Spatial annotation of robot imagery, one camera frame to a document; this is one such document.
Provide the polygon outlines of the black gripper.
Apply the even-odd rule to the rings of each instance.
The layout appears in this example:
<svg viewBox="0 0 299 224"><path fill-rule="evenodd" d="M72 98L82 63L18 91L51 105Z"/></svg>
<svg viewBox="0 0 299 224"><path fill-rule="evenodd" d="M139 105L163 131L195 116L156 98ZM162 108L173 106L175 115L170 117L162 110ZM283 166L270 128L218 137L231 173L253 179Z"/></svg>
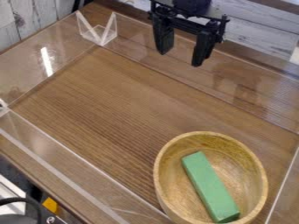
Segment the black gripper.
<svg viewBox="0 0 299 224"><path fill-rule="evenodd" d="M230 17L211 5L211 0L150 0L150 19L154 22L154 40L165 55L174 48L174 29L198 33L191 65L199 67L211 56L217 42L223 41Z"/></svg>

